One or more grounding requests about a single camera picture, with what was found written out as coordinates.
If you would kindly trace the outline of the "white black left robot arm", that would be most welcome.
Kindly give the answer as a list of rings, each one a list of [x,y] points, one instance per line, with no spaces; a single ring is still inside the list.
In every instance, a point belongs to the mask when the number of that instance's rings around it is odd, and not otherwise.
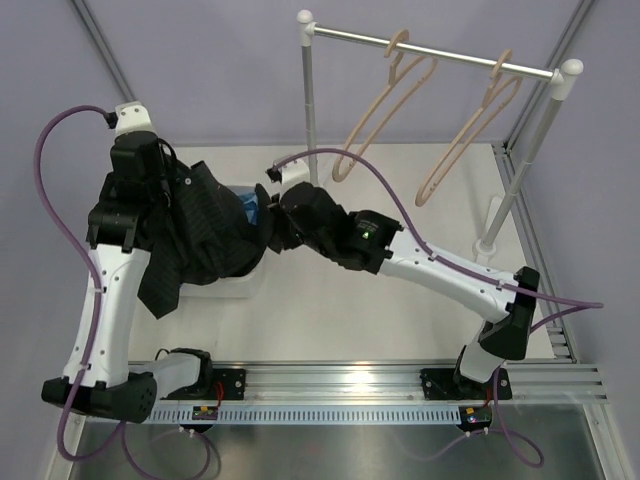
[[[75,348],[60,377],[44,382],[43,401],[86,416],[142,423],[157,400],[192,397],[213,386],[209,353],[176,348],[129,367],[135,304],[151,249],[169,213],[169,164],[158,136],[116,137],[112,170],[88,216],[91,266]]]

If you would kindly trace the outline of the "beige plastic hanger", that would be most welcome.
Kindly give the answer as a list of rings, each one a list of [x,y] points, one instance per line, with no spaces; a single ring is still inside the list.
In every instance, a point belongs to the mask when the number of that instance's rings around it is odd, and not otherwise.
[[[498,58],[490,73],[490,82],[478,109],[450,142],[444,154],[418,188],[414,198],[414,204],[417,207],[426,204],[468,147],[517,95],[523,77],[511,74],[506,78],[502,72],[502,67],[512,59],[512,56],[513,51],[506,49]]]

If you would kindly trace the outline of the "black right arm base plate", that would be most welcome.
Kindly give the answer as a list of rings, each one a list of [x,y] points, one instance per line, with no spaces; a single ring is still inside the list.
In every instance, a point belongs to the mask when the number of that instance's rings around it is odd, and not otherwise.
[[[479,383],[462,376],[454,367],[431,367],[420,371],[420,382],[426,400],[475,401],[486,400],[489,389],[497,393],[499,400],[511,400],[513,393],[508,372],[498,371],[497,386],[493,378]]]

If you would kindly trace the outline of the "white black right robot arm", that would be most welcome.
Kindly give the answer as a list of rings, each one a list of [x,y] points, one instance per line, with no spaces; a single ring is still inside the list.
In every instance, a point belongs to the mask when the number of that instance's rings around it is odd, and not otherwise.
[[[525,358],[536,310],[539,273],[493,270],[421,246],[400,222],[371,210],[346,212],[308,182],[275,197],[276,250],[305,245],[346,270],[398,278],[458,302],[483,321],[463,347],[456,381],[489,382],[506,361]]]

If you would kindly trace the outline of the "dark striped shirt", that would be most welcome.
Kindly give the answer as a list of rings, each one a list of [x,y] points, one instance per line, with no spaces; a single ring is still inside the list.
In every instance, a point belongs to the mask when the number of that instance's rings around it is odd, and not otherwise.
[[[138,291],[157,319],[177,309],[183,284],[206,286],[252,272],[274,230],[271,198],[263,185],[251,189],[257,212],[250,221],[240,196],[220,183],[205,163],[177,165],[171,208]]]

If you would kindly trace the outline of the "beige hanger with dark shirt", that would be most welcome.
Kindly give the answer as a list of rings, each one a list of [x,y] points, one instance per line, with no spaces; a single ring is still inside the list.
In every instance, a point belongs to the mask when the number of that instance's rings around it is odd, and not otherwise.
[[[342,144],[341,149],[348,151],[355,141],[363,132],[367,123],[376,115],[380,106],[383,105],[392,93],[401,84],[404,78],[412,73],[426,59],[429,60],[427,69],[418,77],[401,96],[398,97],[396,103],[388,110],[388,112],[380,118],[380,121],[369,131],[364,140],[360,143],[359,148],[355,152],[357,156],[362,157],[366,150],[373,144],[379,133],[385,128],[390,120],[398,113],[398,111],[430,80],[438,67],[438,59],[430,56],[416,56],[409,61],[404,67],[403,58],[405,54],[399,50],[400,43],[408,42],[410,32],[408,29],[397,31],[390,40],[390,44],[386,47],[384,57],[389,59],[394,54],[388,67],[388,77],[384,88],[379,95],[372,101],[368,109],[360,117],[358,123],[353,127],[346,140]]]

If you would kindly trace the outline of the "light blue shirt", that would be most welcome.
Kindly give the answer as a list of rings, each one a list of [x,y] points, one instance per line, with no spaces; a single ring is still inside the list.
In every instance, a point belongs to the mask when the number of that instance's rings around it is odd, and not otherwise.
[[[251,225],[258,225],[259,199],[254,189],[248,189],[238,195],[243,203],[243,208],[248,222]]]

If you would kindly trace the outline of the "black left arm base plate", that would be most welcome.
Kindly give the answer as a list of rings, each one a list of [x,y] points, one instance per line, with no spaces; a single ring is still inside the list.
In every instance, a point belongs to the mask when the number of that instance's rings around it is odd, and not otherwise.
[[[212,367],[189,386],[171,392],[166,400],[242,401],[247,371],[242,368]]]

